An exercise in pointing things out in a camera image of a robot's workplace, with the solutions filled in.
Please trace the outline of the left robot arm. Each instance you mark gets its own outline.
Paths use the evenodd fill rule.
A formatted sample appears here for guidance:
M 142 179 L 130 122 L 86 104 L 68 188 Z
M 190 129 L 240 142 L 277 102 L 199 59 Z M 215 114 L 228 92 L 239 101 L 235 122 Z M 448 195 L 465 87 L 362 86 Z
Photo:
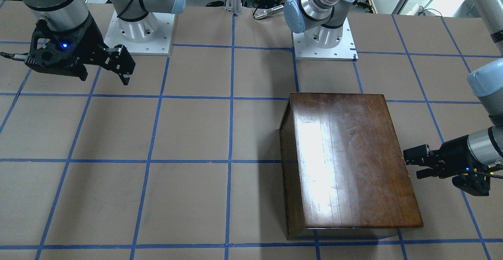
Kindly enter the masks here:
M 344 40 L 344 24 L 355 0 L 287 0 L 284 17 L 294 35 L 313 52 L 331 52 Z M 417 178 L 451 177 L 453 181 L 485 180 L 486 167 L 474 152 L 469 136 L 445 142 L 438 150 L 428 145 L 404 150 L 407 165 L 423 166 Z

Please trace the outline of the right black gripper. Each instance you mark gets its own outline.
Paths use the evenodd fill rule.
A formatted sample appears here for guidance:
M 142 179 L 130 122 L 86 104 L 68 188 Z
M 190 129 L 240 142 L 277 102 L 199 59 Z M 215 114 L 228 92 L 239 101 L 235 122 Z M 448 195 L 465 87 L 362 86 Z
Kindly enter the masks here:
M 77 33 L 74 55 L 81 63 L 112 71 L 119 76 L 123 85 L 128 85 L 136 63 L 125 45 L 106 45 L 91 13 L 88 13 L 86 20 L 74 32 Z

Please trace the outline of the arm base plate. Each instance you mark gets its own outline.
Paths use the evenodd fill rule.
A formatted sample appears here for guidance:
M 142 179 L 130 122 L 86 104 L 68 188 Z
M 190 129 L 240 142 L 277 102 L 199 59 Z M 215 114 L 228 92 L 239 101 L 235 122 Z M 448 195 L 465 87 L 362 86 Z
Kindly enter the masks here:
M 349 20 L 336 29 L 315 27 L 292 33 L 295 58 L 299 60 L 356 61 L 359 59 Z
M 112 15 L 104 36 L 107 46 L 124 45 L 131 55 L 170 56 L 176 14 L 149 13 L 137 22 Z

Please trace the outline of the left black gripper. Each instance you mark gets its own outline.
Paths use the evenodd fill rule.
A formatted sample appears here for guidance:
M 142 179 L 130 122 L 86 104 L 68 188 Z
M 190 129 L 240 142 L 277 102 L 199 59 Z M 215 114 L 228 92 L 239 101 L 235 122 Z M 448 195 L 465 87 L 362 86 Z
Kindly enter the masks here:
M 444 142 L 440 149 L 431 150 L 424 144 L 404 150 L 406 165 L 426 167 L 417 171 L 417 178 L 453 177 L 469 167 L 478 166 L 478 160 L 468 147 L 468 137 L 463 136 Z

